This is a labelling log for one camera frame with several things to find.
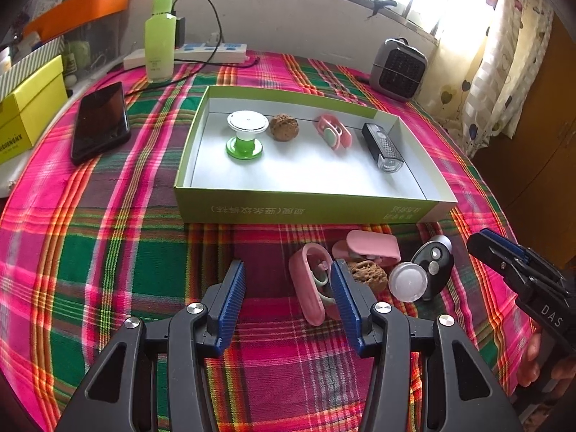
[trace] plaid tablecloth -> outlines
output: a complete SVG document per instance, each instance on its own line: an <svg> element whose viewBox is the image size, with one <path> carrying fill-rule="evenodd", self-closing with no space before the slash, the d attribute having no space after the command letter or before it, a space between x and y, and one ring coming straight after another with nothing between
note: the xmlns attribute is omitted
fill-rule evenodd
<svg viewBox="0 0 576 432"><path fill-rule="evenodd" d="M207 68L162 92L128 98L131 140L81 167L70 163L77 104L34 153L0 222L0 368L44 430L54 429L87 368L127 316L171 316L222 280L233 258L247 267L246 300L231 347L208 366L220 430L354 430L371 360L356 357L340 323L305 322L287 262L306 242L329 249L356 228L393 233L404 259L431 235L448 235L456 265L439 297L403 304L385 291L381 298L411 316L452 314L504 390L515 387L528 318L515 308L502 278L471 259L465 247L468 236L484 227L512 233L470 161L417 105L374 93L350 69L257 56L260 63L250 69ZM179 66L177 76L191 69ZM143 69L117 79L126 92L146 85ZM205 86L214 84L324 95L397 114L459 205L429 225L185 225L172 185L194 111ZM422 396L417 361L414 355L409 430L416 427ZM166 429L163 381L158 406Z"/></svg>

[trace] human hand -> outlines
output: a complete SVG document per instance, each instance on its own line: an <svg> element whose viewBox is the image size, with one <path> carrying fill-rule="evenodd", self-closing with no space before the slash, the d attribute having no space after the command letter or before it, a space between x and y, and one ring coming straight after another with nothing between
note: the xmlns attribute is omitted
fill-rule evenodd
<svg viewBox="0 0 576 432"><path fill-rule="evenodd" d="M540 352L540 345L542 340L541 330L532 334L528 341L526 350L522 355L520 366L517 372L518 384L522 387L528 387L532 382L536 381L540 375L541 365L538 365L536 358ZM570 385L571 380L576 375L576 357L566 357L560 360L552 369L551 377L554 380L559 380L558 386L555 388L555 396L561 396Z"/></svg>

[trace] blue gripper pad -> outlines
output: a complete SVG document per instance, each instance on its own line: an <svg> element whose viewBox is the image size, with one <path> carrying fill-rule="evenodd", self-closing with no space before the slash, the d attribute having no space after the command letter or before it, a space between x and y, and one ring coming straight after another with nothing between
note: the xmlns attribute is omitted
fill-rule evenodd
<svg viewBox="0 0 576 432"><path fill-rule="evenodd" d="M506 250L516 255L519 259L528 264L529 261L528 255L526 254L524 249L519 245L516 245L514 242L508 240L506 237L503 237L500 234L497 234L496 232L488 228L482 229L480 231L480 234L482 234L485 237L488 237L489 239L492 239L494 242L504 247Z"/></svg>
<svg viewBox="0 0 576 432"><path fill-rule="evenodd" d="M350 347L360 357L375 356L382 342L382 331L372 323L370 308L376 303L372 290L353 279L344 260L332 263L330 288Z"/></svg>
<svg viewBox="0 0 576 432"><path fill-rule="evenodd" d="M208 320L206 329L196 340L204 348L205 356L220 357L230 346L245 293L244 263L234 260L224 281L210 286L202 298L208 308Z"/></svg>

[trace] curtain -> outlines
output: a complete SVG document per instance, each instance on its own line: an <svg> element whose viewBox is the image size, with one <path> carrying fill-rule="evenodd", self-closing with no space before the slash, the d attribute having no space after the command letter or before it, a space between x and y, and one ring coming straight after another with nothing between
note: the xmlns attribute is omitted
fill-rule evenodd
<svg viewBox="0 0 576 432"><path fill-rule="evenodd" d="M514 135L553 15L545 0L448 1L417 101L469 157Z"/></svg>

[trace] walnut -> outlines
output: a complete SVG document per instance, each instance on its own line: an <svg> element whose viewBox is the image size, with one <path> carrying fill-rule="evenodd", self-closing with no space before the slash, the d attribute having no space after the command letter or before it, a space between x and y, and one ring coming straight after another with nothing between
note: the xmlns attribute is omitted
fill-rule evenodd
<svg viewBox="0 0 576 432"><path fill-rule="evenodd" d="M270 120L270 132L276 141L290 141L298 136L298 121L281 113Z"/></svg>
<svg viewBox="0 0 576 432"><path fill-rule="evenodd" d="M356 281L368 284L375 295L381 293L388 286L388 275L373 261L361 261L359 263L350 261L348 262L348 269Z"/></svg>

